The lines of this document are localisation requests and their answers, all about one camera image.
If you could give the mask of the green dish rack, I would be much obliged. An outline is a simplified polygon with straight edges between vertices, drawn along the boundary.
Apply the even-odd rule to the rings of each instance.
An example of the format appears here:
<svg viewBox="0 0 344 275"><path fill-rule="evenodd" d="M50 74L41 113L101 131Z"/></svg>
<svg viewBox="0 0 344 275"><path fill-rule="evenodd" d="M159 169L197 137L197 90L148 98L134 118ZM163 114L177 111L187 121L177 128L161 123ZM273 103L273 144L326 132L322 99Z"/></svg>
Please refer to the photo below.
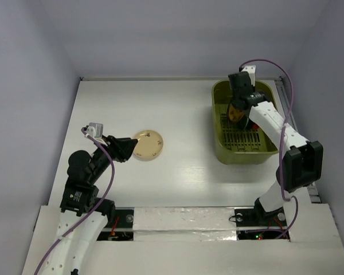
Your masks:
<svg viewBox="0 0 344 275"><path fill-rule="evenodd" d="M227 107L232 98L228 80L212 87L212 118L217 159L226 165L262 164L279 153L270 138L262 131L241 130L227 119Z"/></svg>

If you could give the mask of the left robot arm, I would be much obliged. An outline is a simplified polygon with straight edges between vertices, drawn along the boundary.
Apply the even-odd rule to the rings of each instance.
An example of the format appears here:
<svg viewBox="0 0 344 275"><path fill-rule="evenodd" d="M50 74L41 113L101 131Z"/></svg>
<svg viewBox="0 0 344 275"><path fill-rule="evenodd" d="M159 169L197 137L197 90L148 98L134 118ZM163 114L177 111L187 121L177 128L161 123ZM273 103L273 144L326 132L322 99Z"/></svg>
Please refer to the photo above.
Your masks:
<svg viewBox="0 0 344 275"><path fill-rule="evenodd" d="M99 197L95 183L116 162L129 160L138 141L129 137L85 135L97 149L80 150L68 159L67 175L54 243L42 257L35 274L81 274L101 231L117 220L115 203Z"/></svg>

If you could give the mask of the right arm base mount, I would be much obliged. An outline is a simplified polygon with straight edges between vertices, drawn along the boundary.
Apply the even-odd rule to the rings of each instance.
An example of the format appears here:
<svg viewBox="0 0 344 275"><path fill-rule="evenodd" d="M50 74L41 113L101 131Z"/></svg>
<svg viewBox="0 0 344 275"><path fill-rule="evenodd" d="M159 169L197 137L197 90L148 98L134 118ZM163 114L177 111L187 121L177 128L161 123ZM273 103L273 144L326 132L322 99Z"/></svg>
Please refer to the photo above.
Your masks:
<svg viewBox="0 0 344 275"><path fill-rule="evenodd" d="M259 218L253 208L238 208L234 209L228 221L235 224L239 241L288 240L290 238L288 233L284 233L287 221L283 208L263 219Z"/></svg>

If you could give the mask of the yellow patterned plate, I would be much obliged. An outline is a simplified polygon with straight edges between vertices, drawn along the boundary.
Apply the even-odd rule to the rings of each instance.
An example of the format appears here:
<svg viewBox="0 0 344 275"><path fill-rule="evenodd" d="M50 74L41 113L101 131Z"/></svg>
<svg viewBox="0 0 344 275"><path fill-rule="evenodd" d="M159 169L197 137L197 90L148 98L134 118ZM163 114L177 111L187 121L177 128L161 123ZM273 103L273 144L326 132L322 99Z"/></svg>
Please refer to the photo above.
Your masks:
<svg viewBox="0 0 344 275"><path fill-rule="evenodd" d="M244 117L244 112L239 111L232 104L229 104L227 107L226 116L230 122L238 123Z"/></svg>

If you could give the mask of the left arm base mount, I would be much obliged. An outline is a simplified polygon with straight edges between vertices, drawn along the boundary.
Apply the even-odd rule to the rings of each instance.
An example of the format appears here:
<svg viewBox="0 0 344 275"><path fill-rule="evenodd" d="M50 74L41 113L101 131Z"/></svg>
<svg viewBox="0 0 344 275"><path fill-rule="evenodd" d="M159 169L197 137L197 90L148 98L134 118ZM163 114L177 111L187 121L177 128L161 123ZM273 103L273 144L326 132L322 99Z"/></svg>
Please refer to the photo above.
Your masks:
<svg viewBox="0 0 344 275"><path fill-rule="evenodd" d="M134 208L116 208L115 218L99 234L98 241L133 241Z"/></svg>

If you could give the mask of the cream floral plate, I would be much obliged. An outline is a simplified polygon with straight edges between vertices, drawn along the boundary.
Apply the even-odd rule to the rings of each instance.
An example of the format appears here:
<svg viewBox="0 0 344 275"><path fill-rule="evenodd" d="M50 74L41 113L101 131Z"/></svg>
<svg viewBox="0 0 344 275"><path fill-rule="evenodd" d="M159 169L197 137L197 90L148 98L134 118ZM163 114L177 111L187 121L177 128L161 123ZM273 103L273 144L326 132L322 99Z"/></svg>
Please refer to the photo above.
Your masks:
<svg viewBox="0 0 344 275"><path fill-rule="evenodd" d="M142 161L157 158L164 146L164 140L160 133L152 129L137 132L134 136L138 142L134 148L133 155Z"/></svg>

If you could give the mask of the white foam front panel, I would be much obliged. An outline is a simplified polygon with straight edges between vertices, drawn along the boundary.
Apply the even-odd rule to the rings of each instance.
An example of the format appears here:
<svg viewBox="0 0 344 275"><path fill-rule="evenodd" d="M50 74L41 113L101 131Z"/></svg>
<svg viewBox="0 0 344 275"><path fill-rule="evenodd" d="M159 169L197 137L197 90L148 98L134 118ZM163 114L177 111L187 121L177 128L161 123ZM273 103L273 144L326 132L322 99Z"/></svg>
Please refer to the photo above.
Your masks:
<svg viewBox="0 0 344 275"><path fill-rule="evenodd" d="M344 274L330 208L286 203L289 239L239 240L232 207L137 207L132 241L98 241L85 274Z"/></svg>

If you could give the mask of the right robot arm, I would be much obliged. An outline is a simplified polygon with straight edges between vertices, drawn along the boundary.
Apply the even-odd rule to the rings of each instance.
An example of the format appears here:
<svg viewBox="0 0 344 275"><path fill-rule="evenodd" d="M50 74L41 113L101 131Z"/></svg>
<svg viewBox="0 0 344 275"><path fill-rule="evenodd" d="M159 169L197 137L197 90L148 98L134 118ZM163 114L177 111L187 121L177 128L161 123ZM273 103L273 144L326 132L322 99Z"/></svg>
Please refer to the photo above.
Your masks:
<svg viewBox="0 0 344 275"><path fill-rule="evenodd" d="M290 126L276 110L265 93L256 90L247 71L228 76L233 98L231 106L257 124L279 150L276 181L257 198L249 217L260 225L268 223L283 207L294 199L293 192L320 179L323 146L311 142Z"/></svg>

